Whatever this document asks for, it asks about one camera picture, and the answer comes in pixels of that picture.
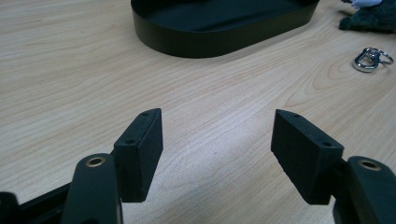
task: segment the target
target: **table surface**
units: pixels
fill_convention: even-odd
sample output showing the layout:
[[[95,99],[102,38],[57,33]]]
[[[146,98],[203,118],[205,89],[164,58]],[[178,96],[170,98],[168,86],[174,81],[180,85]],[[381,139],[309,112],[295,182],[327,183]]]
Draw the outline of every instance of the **table surface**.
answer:
[[[70,182],[82,158],[112,150],[145,110],[163,110],[164,150],[125,223],[333,223],[270,150],[277,108],[396,170],[396,65],[364,74],[395,34],[341,31],[354,8],[322,0],[307,25],[224,56],[172,57],[134,32],[128,1],[2,0],[0,190],[20,203]]]

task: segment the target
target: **metal clasp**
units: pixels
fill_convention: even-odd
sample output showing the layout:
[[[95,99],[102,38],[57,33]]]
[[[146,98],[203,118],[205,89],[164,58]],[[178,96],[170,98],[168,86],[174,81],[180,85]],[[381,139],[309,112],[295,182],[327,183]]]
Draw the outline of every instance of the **metal clasp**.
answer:
[[[389,61],[383,61],[380,59],[381,56],[385,56]],[[355,59],[353,62],[353,67],[357,70],[365,73],[374,72],[374,70],[379,66],[379,64],[393,64],[393,59],[381,49],[364,49],[363,52]]]

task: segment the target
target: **metal key ring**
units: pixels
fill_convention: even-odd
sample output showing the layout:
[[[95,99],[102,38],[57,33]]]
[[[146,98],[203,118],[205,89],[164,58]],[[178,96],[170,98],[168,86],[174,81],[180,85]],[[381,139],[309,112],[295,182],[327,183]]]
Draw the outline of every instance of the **metal key ring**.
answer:
[[[381,55],[383,55],[383,56],[385,56],[385,57],[387,57],[388,59],[389,59],[389,61],[387,62],[387,61],[384,61],[384,60],[381,60],[381,59],[379,59],[379,62],[380,63],[382,63],[382,64],[387,64],[387,65],[390,65],[390,64],[393,64],[394,63],[394,61],[393,61],[393,59],[392,59],[392,57],[390,57],[385,51],[383,51],[383,50],[381,50],[381,49],[379,49],[378,50],[378,53],[380,53]]]
[[[381,60],[381,56],[385,56],[389,59],[389,61]],[[382,49],[367,48],[364,49],[363,52],[354,60],[352,65],[361,72],[371,73],[374,72],[380,63],[384,65],[390,65],[393,64],[394,61],[392,57],[390,57]]]

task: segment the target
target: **screw hole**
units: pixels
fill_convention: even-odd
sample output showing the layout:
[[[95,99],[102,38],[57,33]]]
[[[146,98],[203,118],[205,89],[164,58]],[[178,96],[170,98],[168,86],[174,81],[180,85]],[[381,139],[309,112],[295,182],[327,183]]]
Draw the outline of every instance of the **screw hole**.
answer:
[[[325,146],[325,147],[331,147],[331,146],[332,146],[332,144],[331,144],[331,143],[328,143],[328,142],[322,142],[322,144],[323,144],[323,146]]]
[[[95,157],[95,158],[88,160],[85,163],[85,165],[88,167],[96,167],[96,166],[102,165],[103,163],[105,163],[105,161],[106,161],[106,159],[103,157]]]
[[[372,171],[380,171],[382,168],[381,166],[379,166],[378,164],[376,164],[375,162],[372,161],[358,161],[359,165],[368,169],[368,170],[372,170]]]

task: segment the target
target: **wood grain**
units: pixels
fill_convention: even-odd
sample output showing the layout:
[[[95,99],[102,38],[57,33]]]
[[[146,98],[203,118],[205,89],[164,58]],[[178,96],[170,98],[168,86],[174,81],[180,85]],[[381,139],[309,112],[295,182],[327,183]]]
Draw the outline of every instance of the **wood grain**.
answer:
[[[164,151],[148,199],[125,223],[333,223],[309,206],[270,151],[277,108],[396,170],[396,66],[363,74],[367,47],[395,35],[340,31],[354,9],[320,1],[306,26],[212,59],[146,47],[128,1],[2,0],[0,190],[20,203],[112,150],[140,112],[163,110]]]

